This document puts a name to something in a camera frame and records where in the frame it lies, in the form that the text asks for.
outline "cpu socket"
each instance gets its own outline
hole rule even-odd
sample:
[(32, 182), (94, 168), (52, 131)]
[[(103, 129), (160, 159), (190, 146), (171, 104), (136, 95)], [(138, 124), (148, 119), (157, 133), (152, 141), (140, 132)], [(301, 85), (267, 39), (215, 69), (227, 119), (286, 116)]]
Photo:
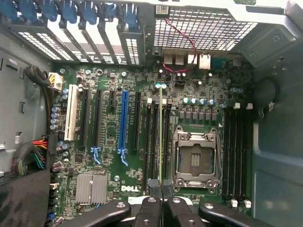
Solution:
[(210, 194), (219, 186), (220, 138), (216, 128), (209, 133), (185, 132), (177, 126), (172, 139), (171, 178), (174, 191), (180, 188), (207, 188)]

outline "motherboard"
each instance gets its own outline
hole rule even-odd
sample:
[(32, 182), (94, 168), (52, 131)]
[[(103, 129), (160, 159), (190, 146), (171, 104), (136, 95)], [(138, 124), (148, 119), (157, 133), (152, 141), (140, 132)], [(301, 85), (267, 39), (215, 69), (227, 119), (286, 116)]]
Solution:
[(58, 64), (53, 72), (63, 76), (52, 119), (56, 216), (148, 196), (150, 179), (169, 179), (194, 206), (216, 201), (250, 214), (249, 64), (184, 73)]

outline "ventilation grille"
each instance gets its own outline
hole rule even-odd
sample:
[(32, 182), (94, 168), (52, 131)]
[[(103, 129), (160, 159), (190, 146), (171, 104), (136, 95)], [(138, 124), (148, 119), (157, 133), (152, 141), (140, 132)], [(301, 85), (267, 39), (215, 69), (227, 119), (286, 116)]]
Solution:
[[(171, 9), (169, 20), (191, 38), (197, 49), (229, 51), (245, 37), (257, 23), (236, 21), (227, 10)], [(155, 46), (192, 49), (190, 41), (166, 24), (156, 20)]]
[(65, 60), (73, 61), (71, 56), (65, 50), (63, 50), (51, 37), (49, 37), (48, 34), (37, 33), (37, 35), (50, 47), (57, 51)]
[(27, 39), (32, 45), (39, 48), (41, 51), (43, 51), (45, 54), (50, 56), (53, 60), (61, 60), (54, 52), (52, 52), (50, 49), (48, 49), (46, 46), (44, 46), (40, 41), (38, 41), (36, 38), (34, 38), (30, 33), (28, 32), (19, 32), (19, 34)]
[(139, 55), (137, 48), (137, 40), (136, 39), (126, 39), (126, 44), (129, 52), (129, 57), (131, 59), (132, 65), (139, 65)]

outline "green circuit board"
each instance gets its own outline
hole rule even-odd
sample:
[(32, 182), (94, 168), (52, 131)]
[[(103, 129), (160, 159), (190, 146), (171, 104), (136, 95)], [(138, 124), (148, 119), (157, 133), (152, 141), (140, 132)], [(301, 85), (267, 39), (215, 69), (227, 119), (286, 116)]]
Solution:
[[(178, 84), (179, 79), (176, 74), (164, 74), (159, 77), (158, 72), (160, 65), (155, 65), (150, 69), (135, 69), (128, 67), (114, 67), (114, 66), (98, 66), (98, 65), (55, 65), (53, 72), (60, 72), (64, 68), (66, 72), (63, 74), (63, 87), (68, 88), (70, 84), (79, 84), (79, 78), (85, 81), (85, 89), (90, 91), (90, 103), (87, 111), (87, 144), (85, 147), (81, 146), (81, 124), (85, 110), (83, 109), (82, 94), (78, 94), (78, 103), (76, 108), (76, 129), (74, 141), (65, 141), (69, 144), (69, 149), (59, 150), (56, 160), (63, 164), (62, 171), (56, 173), (58, 175), (57, 188), (57, 206), (56, 215), (64, 217), (65, 220), (74, 218), (75, 216), (96, 208), (102, 204), (83, 204), (76, 202), (77, 193), (77, 176), (78, 175), (102, 175), (107, 178), (105, 200), (120, 199), (128, 201), (129, 197), (139, 197), (148, 195), (148, 190), (143, 190), (143, 174), (144, 161), (143, 151), (146, 149), (146, 138), (148, 137), (147, 128), (147, 106), (148, 99), (151, 98), (153, 102), (157, 103), (159, 100), (159, 92), (155, 89), (156, 83), (166, 84), (167, 88), (163, 89), (163, 98), (166, 99), (167, 105), (171, 106), (169, 116), (169, 141), (168, 150), (171, 150), (171, 139), (173, 132), (178, 125), (181, 125), (184, 130), (188, 132), (208, 133), (212, 128), (218, 130), (221, 139), (221, 146), (223, 147), (223, 132), (224, 132), (224, 111), (220, 104), (227, 104), (233, 106), (236, 102), (248, 102), (251, 99), (251, 93), (246, 91), (246, 86), (252, 80), (252, 68), (250, 65), (243, 65), (242, 67), (232, 67), (229, 64), (223, 64), (222, 67), (212, 69), (212, 76), (209, 76), (209, 71), (191, 71), (182, 79), (182, 84)], [(103, 74), (97, 75), (97, 70), (102, 69)], [(243, 87), (244, 93), (232, 93), (232, 87)], [(101, 128), (99, 136), (99, 147), (101, 152), (98, 154), (98, 159), (102, 163), (99, 165), (93, 154), (91, 148), (95, 146), (94, 132), (96, 127), (97, 114), (97, 96), (98, 91), (102, 91), (102, 115)], [(117, 153), (117, 145), (119, 141), (119, 130), (121, 124), (121, 103), (122, 92), (127, 90), (129, 92), (128, 103), (128, 122), (126, 131), (126, 148), (127, 154), (125, 160), (128, 166), (122, 163), (120, 155)], [(110, 106), (111, 91), (115, 92), (114, 107)], [(134, 150), (134, 131), (136, 125), (136, 107), (135, 97), (136, 93), (141, 93), (140, 102), (140, 116), (137, 118), (139, 122), (138, 131), (138, 149)], [(184, 104), (183, 99), (196, 98), (214, 100), (214, 105), (210, 108), (207, 105), (201, 106), (199, 103), (194, 105)], [(62, 93), (58, 93), (54, 99), (54, 106), (61, 109), (66, 107), (66, 100), (62, 98)], [(180, 112), (188, 111), (197, 113), (205, 111), (216, 115), (215, 120), (201, 120), (198, 117), (180, 117)], [(64, 138), (64, 127), (66, 121), (66, 114), (62, 111), (59, 118), (58, 140)], [(220, 156), (223, 162), (223, 151)], [(248, 171), (248, 178), (250, 178), (251, 171)], [(248, 196), (250, 196), (250, 180), (248, 179)], [(214, 194), (210, 194), (207, 189), (200, 188), (181, 188), (176, 196), (189, 198), (194, 205), (198, 205), (200, 201), (211, 200), (220, 203), (225, 203), (222, 200), (221, 187), (217, 188)], [(243, 206), (237, 208), (239, 211), (250, 214), (250, 209)]]

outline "white pci slot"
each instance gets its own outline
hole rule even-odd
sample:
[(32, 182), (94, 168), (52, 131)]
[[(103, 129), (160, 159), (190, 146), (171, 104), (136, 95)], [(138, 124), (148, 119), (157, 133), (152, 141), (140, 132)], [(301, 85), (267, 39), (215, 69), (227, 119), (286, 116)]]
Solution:
[(77, 94), (78, 86), (75, 84), (70, 84), (67, 99), (64, 140), (74, 140), (78, 100)]

